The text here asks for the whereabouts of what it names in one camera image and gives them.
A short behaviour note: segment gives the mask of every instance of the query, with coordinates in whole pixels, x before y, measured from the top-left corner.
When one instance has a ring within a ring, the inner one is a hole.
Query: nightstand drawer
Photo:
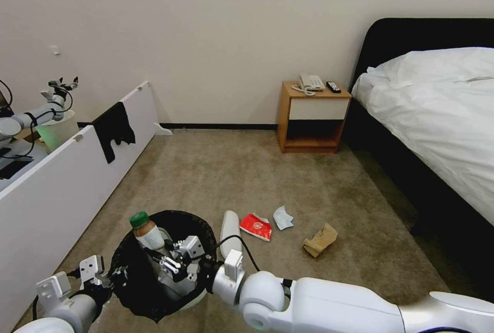
[[[345,119],[350,99],[292,98],[289,119]]]

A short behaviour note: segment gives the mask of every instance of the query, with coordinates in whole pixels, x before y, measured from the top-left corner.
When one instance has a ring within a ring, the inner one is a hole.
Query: baseboard
[[[167,129],[210,129],[210,130],[276,130],[275,124],[173,124],[160,123]]]

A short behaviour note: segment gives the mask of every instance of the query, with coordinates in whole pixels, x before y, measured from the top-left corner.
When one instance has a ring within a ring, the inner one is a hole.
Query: crumpled tissue
[[[292,227],[293,216],[287,214],[285,206],[281,206],[273,213],[274,221],[280,230]]]

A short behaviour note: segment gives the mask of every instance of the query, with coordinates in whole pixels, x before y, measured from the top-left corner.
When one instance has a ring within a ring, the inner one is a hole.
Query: green bottle cap
[[[134,229],[144,225],[146,222],[148,222],[149,217],[148,214],[144,211],[137,212],[134,216],[132,216],[129,220],[130,224]]]

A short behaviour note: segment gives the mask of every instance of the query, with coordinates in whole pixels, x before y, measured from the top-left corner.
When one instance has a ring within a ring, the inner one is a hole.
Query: remote control
[[[335,94],[339,94],[341,92],[340,88],[336,86],[336,83],[334,82],[326,82],[326,86],[328,86],[328,88]]]

